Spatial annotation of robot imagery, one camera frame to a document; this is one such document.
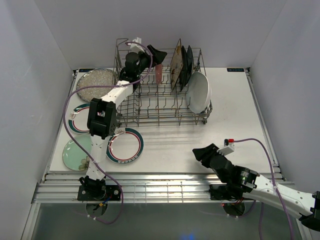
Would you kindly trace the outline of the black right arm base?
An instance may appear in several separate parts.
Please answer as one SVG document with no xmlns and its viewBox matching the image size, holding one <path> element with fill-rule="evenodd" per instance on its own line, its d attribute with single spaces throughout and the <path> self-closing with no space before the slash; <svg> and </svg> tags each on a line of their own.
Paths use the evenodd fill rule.
<svg viewBox="0 0 320 240">
<path fill-rule="evenodd" d="M 237 201 L 243 198 L 244 193 L 250 193 L 254 188 L 255 184 L 211 184 L 208 192 L 211 200 Z"/>
</svg>

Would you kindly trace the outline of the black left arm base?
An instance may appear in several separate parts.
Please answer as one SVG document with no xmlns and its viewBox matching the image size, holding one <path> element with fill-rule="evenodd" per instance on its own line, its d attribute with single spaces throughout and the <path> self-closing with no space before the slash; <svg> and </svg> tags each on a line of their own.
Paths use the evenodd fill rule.
<svg viewBox="0 0 320 240">
<path fill-rule="evenodd" d="M 86 177 L 79 178 L 80 186 L 78 189 L 78 201 L 120 201 L 121 193 L 118 185 L 107 185 L 105 179 L 93 180 Z"/>
</svg>

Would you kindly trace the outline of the black floral square plate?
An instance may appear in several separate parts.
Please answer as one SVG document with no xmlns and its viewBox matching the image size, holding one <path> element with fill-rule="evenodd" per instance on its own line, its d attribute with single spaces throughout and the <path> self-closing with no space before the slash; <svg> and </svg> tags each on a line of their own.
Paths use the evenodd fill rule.
<svg viewBox="0 0 320 240">
<path fill-rule="evenodd" d="M 180 91 L 183 90 L 183 88 L 186 85 L 187 75 L 188 75 L 188 59 L 187 59 L 187 51 L 184 46 L 181 48 L 181 54 L 182 54 L 182 69 L 180 71 L 179 75 L 179 87 Z"/>
</svg>

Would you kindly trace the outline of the pink dotted scalloped plate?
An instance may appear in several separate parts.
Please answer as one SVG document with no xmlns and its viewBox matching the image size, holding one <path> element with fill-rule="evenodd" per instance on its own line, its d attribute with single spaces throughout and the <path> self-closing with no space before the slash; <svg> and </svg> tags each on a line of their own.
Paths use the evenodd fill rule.
<svg viewBox="0 0 320 240">
<path fill-rule="evenodd" d="M 162 64 L 157 64 L 155 66 L 155 81 L 157 85 L 162 83 Z"/>
</svg>

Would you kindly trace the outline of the white plate steam logo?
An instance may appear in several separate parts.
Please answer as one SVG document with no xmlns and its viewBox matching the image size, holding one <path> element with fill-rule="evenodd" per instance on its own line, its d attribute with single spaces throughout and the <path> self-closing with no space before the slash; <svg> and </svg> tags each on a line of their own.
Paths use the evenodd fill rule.
<svg viewBox="0 0 320 240">
<path fill-rule="evenodd" d="M 144 139 L 133 128 L 118 128 L 107 143 L 106 156 L 116 164 L 127 165 L 137 160 L 144 149 Z"/>
</svg>

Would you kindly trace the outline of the grey wire dish rack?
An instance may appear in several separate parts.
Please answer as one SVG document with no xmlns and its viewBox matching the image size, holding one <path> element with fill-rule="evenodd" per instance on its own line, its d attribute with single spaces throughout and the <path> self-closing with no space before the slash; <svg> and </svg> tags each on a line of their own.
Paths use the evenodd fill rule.
<svg viewBox="0 0 320 240">
<path fill-rule="evenodd" d="M 161 81 L 156 80 L 152 69 L 137 89 L 117 108 L 117 121 L 122 127 L 181 126 L 206 124 L 213 110 L 209 102 L 200 113 L 191 111 L 187 99 L 188 86 L 183 89 L 177 83 L 171 85 L 170 63 L 174 47 L 163 48 L 167 55 L 161 66 Z"/>
</svg>

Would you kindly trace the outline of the cream floral square plate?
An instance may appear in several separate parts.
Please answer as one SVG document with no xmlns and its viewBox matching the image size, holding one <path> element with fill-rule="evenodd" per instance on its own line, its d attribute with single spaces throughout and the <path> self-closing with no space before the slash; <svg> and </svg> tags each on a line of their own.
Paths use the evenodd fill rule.
<svg viewBox="0 0 320 240">
<path fill-rule="evenodd" d="M 172 90 L 174 90 L 176 86 L 182 67 L 183 67 L 182 43 L 181 43 L 181 39 L 179 39 L 170 63 L 170 83 L 171 83 Z"/>
</svg>

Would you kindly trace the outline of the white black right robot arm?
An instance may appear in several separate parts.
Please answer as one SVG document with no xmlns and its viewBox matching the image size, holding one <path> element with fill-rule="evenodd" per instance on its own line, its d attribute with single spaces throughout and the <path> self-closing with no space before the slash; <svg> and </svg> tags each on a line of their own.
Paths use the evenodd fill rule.
<svg viewBox="0 0 320 240">
<path fill-rule="evenodd" d="M 286 210 L 305 227 L 320 230 L 320 193 L 299 191 L 272 180 L 247 167 L 232 164 L 226 155 L 234 151 L 234 144 L 225 142 L 223 148 L 215 144 L 192 150 L 195 159 L 213 170 L 221 185 L 209 187 L 212 200 L 256 200 Z"/>
</svg>

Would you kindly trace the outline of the white oval plate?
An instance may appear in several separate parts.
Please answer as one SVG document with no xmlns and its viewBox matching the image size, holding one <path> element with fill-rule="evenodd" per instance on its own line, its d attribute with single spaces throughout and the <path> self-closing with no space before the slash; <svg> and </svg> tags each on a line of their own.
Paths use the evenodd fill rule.
<svg viewBox="0 0 320 240">
<path fill-rule="evenodd" d="M 188 81 L 186 101 L 188 108 L 195 114 L 200 114 L 209 105 L 212 89 L 208 78 L 201 72 L 194 72 Z"/>
</svg>

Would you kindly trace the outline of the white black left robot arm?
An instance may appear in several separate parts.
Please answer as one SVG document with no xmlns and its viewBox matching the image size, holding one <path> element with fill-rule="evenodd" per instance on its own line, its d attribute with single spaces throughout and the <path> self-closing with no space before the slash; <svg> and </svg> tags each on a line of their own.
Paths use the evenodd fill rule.
<svg viewBox="0 0 320 240">
<path fill-rule="evenodd" d="M 87 127 L 91 140 L 91 151 L 88 154 L 90 163 L 86 176 L 79 179 L 85 192 L 95 200 L 106 195 L 106 173 L 99 166 L 105 154 L 105 144 L 117 128 L 117 108 L 137 89 L 143 79 L 141 74 L 162 64 L 167 52 L 158 50 L 152 45 L 145 49 L 139 43 L 125 56 L 124 67 L 119 74 L 115 87 L 101 98 L 93 98 L 90 102 Z"/>
</svg>

